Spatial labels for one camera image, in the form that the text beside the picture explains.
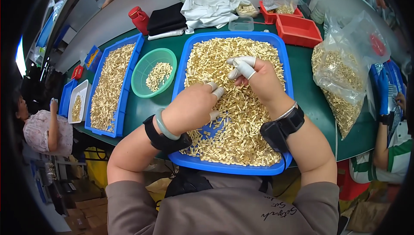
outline stool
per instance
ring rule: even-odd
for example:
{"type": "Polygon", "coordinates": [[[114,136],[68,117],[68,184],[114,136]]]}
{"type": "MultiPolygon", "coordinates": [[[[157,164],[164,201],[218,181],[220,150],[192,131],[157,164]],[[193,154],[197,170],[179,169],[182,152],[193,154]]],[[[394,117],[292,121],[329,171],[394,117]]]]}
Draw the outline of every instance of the stool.
{"type": "Polygon", "coordinates": [[[370,183],[359,184],[355,182],[349,173],[349,159],[337,162],[338,177],[337,184],[339,186],[339,199],[344,201],[354,200],[365,190],[368,189],[370,183]]]}

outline hand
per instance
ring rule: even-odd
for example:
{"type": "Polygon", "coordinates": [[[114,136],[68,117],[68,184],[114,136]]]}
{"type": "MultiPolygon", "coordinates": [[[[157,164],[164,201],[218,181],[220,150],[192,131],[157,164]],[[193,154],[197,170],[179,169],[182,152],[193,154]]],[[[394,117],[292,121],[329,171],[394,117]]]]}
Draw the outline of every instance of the hand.
{"type": "Polygon", "coordinates": [[[50,112],[56,113],[57,111],[58,111],[58,103],[56,102],[56,100],[52,99],[50,102],[50,112]]]}
{"type": "Polygon", "coordinates": [[[216,119],[220,112],[212,108],[225,89],[214,82],[196,83],[178,94],[161,113],[165,127],[174,135],[180,135],[202,127],[216,119]]]}
{"type": "Polygon", "coordinates": [[[236,86],[247,86],[250,83],[253,92],[266,106],[272,119],[277,119],[292,107],[294,102],[284,92],[271,62],[252,56],[241,56],[229,58],[227,63],[236,67],[229,73],[228,78],[235,79],[236,86]]]}
{"type": "Polygon", "coordinates": [[[405,105],[406,105],[406,102],[405,102],[405,97],[404,97],[404,94],[402,94],[401,92],[399,92],[398,94],[397,94],[397,96],[395,97],[395,101],[397,102],[397,104],[401,107],[401,109],[402,109],[402,111],[404,112],[404,114],[405,114],[405,105]]]}
{"type": "Polygon", "coordinates": [[[380,115],[386,115],[388,114],[388,78],[384,69],[380,72],[377,84],[380,96],[380,115]]]}

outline blue plastic tray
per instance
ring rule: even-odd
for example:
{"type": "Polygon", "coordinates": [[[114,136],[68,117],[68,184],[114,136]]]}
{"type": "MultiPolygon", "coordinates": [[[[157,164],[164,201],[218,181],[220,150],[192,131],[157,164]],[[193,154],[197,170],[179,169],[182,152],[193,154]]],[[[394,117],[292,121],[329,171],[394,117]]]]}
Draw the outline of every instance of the blue plastic tray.
{"type": "Polygon", "coordinates": [[[46,46],[46,42],[48,41],[50,32],[52,31],[52,26],[53,26],[53,12],[49,16],[48,21],[46,21],[45,25],[43,26],[43,29],[40,32],[39,37],[37,38],[36,46],[40,46],[40,47],[46,46]]]}
{"type": "MultiPolygon", "coordinates": [[[[197,42],[207,41],[213,38],[235,38],[242,37],[246,39],[252,39],[261,42],[268,42],[273,47],[277,48],[279,52],[280,62],[283,64],[284,70],[284,79],[286,80],[285,87],[286,93],[289,97],[293,98],[293,86],[292,86],[292,77],[290,73],[289,60],[287,57],[286,46],[283,40],[273,33],[266,32],[246,32],[246,31],[224,31],[224,32],[209,32],[209,33],[200,33],[190,37],[184,45],[183,54],[181,56],[180,65],[177,70],[176,82],[174,85],[172,100],[184,89],[184,80],[185,80],[185,69],[187,68],[187,61],[190,57],[191,49],[193,45],[197,42]]],[[[211,133],[213,136],[217,129],[205,125],[201,132],[204,130],[211,133]]],[[[286,167],[292,162],[292,155],[288,152],[284,154],[286,159],[286,167]]],[[[168,155],[170,160],[183,167],[195,168],[198,170],[206,170],[227,174],[240,174],[240,175],[259,175],[259,176],[271,176],[277,175],[283,172],[284,162],[283,159],[280,163],[274,164],[270,167],[256,167],[256,166],[240,166],[240,165],[226,165],[222,163],[208,162],[206,160],[200,160],[198,157],[192,157],[188,155],[183,155],[180,152],[175,152],[168,155]]]]}
{"type": "Polygon", "coordinates": [[[86,67],[86,69],[95,73],[96,69],[98,68],[98,64],[101,60],[102,54],[103,54],[102,51],[97,46],[92,46],[91,50],[88,53],[88,56],[85,58],[85,67],[86,67]],[[89,62],[89,59],[91,58],[91,55],[96,50],[98,50],[98,53],[96,54],[96,56],[92,60],[91,65],[88,67],[87,63],[89,62]]]}
{"type": "Polygon", "coordinates": [[[69,102],[72,90],[77,86],[77,80],[72,79],[63,86],[62,97],[60,98],[59,115],[67,118],[69,114],[69,102]]]}
{"type": "Polygon", "coordinates": [[[87,114],[86,114],[86,120],[85,120],[85,129],[91,130],[94,134],[105,134],[110,137],[117,137],[122,136],[122,131],[124,129],[124,118],[125,118],[125,109],[127,107],[127,99],[128,99],[128,93],[131,88],[131,76],[132,72],[134,71],[134,67],[137,64],[138,57],[140,56],[140,51],[142,48],[142,45],[144,44],[144,38],[142,36],[142,33],[139,33],[135,36],[123,39],[119,42],[116,42],[112,46],[107,47],[101,57],[101,60],[99,61],[98,68],[96,69],[96,74],[94,77],[94,81],[92,83],[92,90],[91,95],[88,100],[88,107],[87,107],[87,114]],[[101,71],[102,67],[104,66],[104,62],[106,60],[106,57],[109,55],[109,52],[114,51],[118,48],[121,48],[125,45],[133,44],[136,42],[136,45],[134,47],[134,51],[132,52],[131,59],[129,61],[127,71],[125,73],[124,81],[122,83],[121,88],[121,94],[119,95],[118,100],[118,108],[116,112],[114,113],[115,120],[112,122],[114,124],[114,132],[108,132],[99,130],[96,128],[91,127],[91,104],[92,104],[92,96],[95,94],[96,86],[98,85],[99,78],[101,77],[101,71]]]}

